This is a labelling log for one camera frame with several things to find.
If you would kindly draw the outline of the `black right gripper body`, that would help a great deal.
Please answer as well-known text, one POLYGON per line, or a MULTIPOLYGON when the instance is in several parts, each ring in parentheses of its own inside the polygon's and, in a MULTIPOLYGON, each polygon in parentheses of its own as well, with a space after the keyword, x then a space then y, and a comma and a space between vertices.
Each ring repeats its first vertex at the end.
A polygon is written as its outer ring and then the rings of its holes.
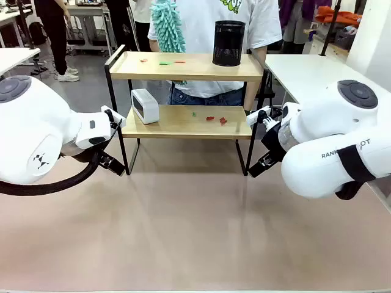
POLYGON ((282 162, 283 157, 287 153, 279 142, 278 133, 280 127, 280 123, 274 125, 271 129, 267 130, 261 139, 263 145, 268 149, 268 152, 261 158, 261 161, 265 165, 274 165, 282 162))

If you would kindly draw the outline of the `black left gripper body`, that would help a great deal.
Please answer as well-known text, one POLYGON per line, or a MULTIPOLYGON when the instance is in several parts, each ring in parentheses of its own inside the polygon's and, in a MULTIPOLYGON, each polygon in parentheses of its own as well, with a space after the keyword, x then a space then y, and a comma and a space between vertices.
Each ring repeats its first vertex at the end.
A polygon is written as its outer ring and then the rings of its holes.
POLYGON ((112 163, 114 162, 114 158, 105 153, 104 151, 99 152, 99 165, 103 168, 111 168, 112 163))

